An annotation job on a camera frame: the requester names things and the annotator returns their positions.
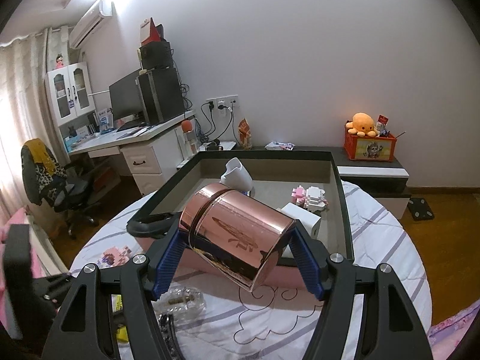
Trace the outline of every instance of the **metal cylinder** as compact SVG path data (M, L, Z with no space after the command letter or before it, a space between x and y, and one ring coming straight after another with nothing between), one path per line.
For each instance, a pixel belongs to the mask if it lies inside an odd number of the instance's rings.
M294 220L220 183L195 193L179 229L192 250L247 291L260 285L286 246Z

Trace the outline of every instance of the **pink blanket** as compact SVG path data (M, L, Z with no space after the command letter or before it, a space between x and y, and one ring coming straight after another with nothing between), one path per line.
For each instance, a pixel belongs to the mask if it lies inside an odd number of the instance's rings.
M428 341L435 360L446 360L461 341L480 309L480 299L457 315L432 326Z

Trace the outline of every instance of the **white bedsheet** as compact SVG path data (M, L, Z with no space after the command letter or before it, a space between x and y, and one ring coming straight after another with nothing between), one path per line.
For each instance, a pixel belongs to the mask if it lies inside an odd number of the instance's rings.
M342 182L349 211L355 263L375 268L388 262L402 281L427 331L431 296L420 256L400 223L366 192ZM145 196L107 223L77 255L77 274L113 246L141 248L126 231L126 223L150 198ZM173 286L192 286L205 296L207 307L194 321L176 323L177 339L187 360L301 359L315 329L322 303L306 291L262 286L253 294L220 276L180 267ZM353 359L362 318L363 295L356 295L343 359ZM121 347L122 359L132 359Z

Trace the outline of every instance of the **white power adapter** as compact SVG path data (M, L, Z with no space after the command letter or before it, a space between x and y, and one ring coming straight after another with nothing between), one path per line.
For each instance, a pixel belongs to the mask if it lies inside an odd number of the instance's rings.
M218 114L221 117L227 116L227 103L225 102L225 100L219 100L217 102L217 108L218 108Z

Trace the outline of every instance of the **orange octopus plush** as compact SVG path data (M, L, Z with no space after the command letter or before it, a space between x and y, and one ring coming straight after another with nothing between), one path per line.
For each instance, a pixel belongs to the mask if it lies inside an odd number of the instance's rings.
M374 120L362 112L354 114L353 122L347 123L345 127L349 128L349 134L358 135L359 137L364 137L365 135L376 137L380 133L375 127Z

